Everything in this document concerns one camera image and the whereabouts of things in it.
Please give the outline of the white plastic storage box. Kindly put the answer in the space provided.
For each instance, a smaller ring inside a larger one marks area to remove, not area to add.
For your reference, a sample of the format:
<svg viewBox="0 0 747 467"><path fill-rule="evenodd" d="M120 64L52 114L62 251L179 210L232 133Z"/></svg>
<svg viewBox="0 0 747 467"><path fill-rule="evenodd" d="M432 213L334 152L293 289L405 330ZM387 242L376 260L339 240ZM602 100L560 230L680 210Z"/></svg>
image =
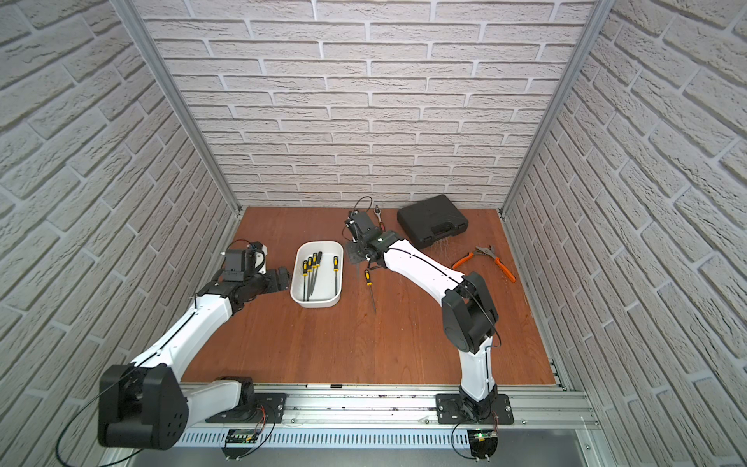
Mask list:
<svg viewBox="0 0 747 467"><path fill-rule="evenodd" d="M344 248L336 241L311 241L297 251L291 298L306 309L334 307L342 297Z"/></svg>

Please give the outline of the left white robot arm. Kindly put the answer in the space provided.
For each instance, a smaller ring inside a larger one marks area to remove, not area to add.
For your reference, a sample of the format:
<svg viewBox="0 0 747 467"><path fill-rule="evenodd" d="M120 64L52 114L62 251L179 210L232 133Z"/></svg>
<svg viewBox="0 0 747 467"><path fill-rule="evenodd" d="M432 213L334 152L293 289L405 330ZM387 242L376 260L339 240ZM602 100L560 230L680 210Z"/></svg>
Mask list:
<svg viewBox="0 0 747 467"><path fill-rule="evenodd" d="M165 451L192 425L227 412L255 414L251 379L219 379L185 390L182 377L212 335L261 295L285 292L286 268L270 270L267 250L251 242L229 249L223 265L192 297L165 334L126 365L113 365L99 380L97 441L105 448Z"/></svg>

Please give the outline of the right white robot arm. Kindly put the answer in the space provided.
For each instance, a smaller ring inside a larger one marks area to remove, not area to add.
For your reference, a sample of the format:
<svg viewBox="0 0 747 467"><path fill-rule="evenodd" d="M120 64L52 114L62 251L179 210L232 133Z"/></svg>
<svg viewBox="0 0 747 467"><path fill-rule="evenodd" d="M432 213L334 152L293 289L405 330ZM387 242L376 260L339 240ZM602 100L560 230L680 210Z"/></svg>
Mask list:
<svg viewBox="0 0 747 467"><path fill-rule="evenodd" d="M492 414L497 396L491 352L498 313L486 281L438 263L393 231L383 231L367 212L351 210L345 222L354 263L367 261L408 278L442 308L443 329L459 351L461 382L458 406L467 420L482 422Z"/></svg>

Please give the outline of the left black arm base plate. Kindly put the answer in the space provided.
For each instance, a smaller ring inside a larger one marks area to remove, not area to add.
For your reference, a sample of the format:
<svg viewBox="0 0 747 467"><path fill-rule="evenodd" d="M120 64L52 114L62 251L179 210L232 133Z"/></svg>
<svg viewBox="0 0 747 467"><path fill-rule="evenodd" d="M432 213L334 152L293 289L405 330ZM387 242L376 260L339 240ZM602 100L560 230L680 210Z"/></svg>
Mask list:
<svg viewBox="0 0 747 467"><path fill-rule="evenodd" d="M286 393L258 393L249 403L206 418L206 423L280 423L283 420Z"/></svg>

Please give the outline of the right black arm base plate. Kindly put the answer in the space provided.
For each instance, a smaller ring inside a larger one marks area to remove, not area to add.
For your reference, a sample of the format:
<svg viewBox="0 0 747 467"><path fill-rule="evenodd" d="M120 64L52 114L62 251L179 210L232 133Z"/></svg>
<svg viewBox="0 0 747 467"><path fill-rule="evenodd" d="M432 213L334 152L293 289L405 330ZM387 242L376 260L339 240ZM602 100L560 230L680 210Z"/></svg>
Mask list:
<svg viewBox="0 0 747 467"><path fill-rule="evenodd" d="M436 414L439 424L494 424L511 425L515 422L513 408L506 394L492 394L488 399L475 403L467 396L456 393L440 393L435 396Z"/></svg>

